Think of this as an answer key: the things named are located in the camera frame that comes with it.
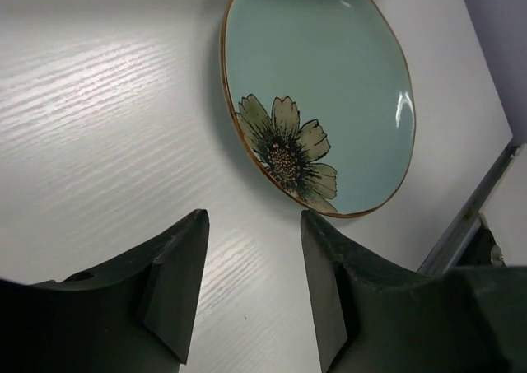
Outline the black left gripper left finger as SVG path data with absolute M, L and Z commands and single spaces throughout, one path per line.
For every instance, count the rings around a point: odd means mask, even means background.
M 4 372 L 176 372 L 189 356 L 209 217 L 192 211 L 61 282 L 1 282 Z

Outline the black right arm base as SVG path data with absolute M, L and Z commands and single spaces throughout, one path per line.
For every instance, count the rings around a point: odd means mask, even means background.
M 505 265 L 500 246 L 485 226 L 480 226 L 464 249 L 457 266 L 494 266 Z

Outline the light green round plate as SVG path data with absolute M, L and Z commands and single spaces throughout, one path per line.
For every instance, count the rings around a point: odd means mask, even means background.
M 351 218 L 397 193 L 415 143 L 413 87 L 374 0 L 229 0 L 220 62 L 245 150 L 288 197 Z

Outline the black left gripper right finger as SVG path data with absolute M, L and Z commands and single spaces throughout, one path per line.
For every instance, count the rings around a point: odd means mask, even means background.
M 311 210 L 301 214 L 301 243 L 322 371 L 525 371 L 525 268 L 427 277 Z

